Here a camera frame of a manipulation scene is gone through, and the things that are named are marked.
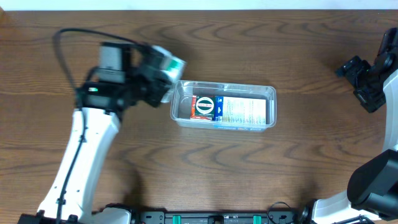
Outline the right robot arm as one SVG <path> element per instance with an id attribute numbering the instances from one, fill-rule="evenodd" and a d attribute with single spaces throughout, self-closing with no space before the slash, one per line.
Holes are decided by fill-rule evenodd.
<path id="1" fill-rule="evenodd" d="M 307 203 L 292 223 L 376 223 L 397 219 L 397 28 L 385 31 L 373 63 L 354 56 L 335 71 L 360 105 L 385 106 L 382 148 L 351 174 L 346 190 Z"/>

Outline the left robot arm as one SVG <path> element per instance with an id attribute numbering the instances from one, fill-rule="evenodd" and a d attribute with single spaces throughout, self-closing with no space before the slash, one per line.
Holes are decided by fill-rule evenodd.
<path id="1" fill-rule="evenodd" d="M 133 209 L 108 205 L 93 212 L 93 199 L 123 113 L 138 101 L 168 103 L 185 61 L 156 45 L 103 42 L 99 65 L 79 89 L 69 142 L 51 189 L 35 215 L 19 223 L 135 223 Z"/>

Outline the white green medicine box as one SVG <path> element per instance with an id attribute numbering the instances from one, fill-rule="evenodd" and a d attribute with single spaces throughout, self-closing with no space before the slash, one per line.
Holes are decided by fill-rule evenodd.
<path id="1" fill-rule="evenodd" d="M 160 63 L 160 70 L 165 73 L 167 78 L 171 81 L 171 87 L 163 96 L 161 102 L 169 103 L 172 99 L 174 88 L 183 75 L 186 61 L 176 57 L 170 51 L 161 46 L 153 45 L 152 48 L 164 56 L 164 59 L 162 59 Z"/>

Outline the blue fever patch box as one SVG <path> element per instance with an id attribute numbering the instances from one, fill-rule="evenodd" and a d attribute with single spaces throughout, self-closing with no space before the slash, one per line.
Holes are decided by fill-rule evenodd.
<path id="1" fill-rule="evenodd" d="M 217 96 L 213 120 L 250 125 L 267 124 L 267 100 Z"/>

